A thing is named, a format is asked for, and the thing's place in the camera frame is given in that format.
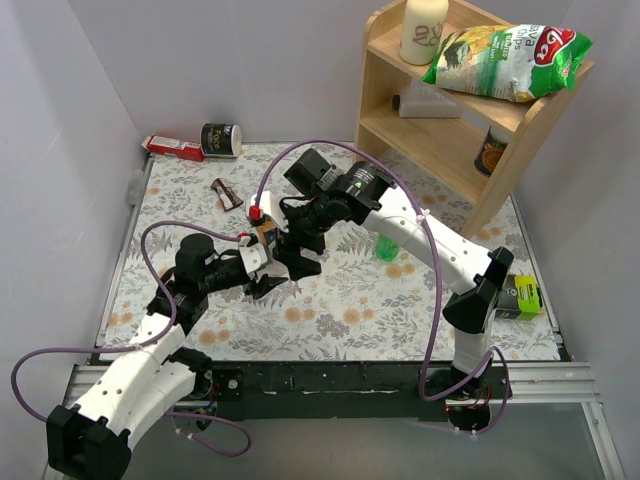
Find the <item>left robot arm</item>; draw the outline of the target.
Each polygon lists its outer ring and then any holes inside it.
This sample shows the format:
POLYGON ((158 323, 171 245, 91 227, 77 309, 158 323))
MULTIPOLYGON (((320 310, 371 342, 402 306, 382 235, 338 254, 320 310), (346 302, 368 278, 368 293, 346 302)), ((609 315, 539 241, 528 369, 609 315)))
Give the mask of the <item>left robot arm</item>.
POLYGON ((208 358, 182 347, 209 294, 242 286, 260 298, 288 278, 273 248, 255 236, 223 253, 207 235, 185 237, 125 352, 72 407, 49 414, 50 467, 78 479, 121 478, 135 446, 175 402, 212 390, 208 358))

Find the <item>clear plastic bottle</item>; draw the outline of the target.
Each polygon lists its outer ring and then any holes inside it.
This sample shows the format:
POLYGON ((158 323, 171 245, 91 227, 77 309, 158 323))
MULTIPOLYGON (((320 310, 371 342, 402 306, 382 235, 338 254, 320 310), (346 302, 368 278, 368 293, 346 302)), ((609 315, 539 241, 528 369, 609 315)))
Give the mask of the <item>clear plastic bottle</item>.
POLYGON ((270 277, 289 277, 288 268, 282 262, 276 260, 271 253, 268 254, 268 263, 263 272, 270 277))

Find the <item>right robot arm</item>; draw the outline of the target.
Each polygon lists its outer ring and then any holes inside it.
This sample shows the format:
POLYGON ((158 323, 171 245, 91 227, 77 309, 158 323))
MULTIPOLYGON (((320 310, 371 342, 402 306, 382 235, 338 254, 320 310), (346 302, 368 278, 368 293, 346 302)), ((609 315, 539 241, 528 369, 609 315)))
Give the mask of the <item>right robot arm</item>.
POLYGON ((452 293, 434 312, 455 329, 454 389, 469 398, 486 389, 492 319, 512 253, 479 246, 433 218, 378 162, 358 161, 344 171, 309 149, 284 176, 302 195, 296 206, 278 203, 287 226, 278 236, 274 257, 288 268, 290 278, 320 274, 319 263, 301 252, 322 254, 326 233, 341 221, 389 238, 432 268, 452 293))

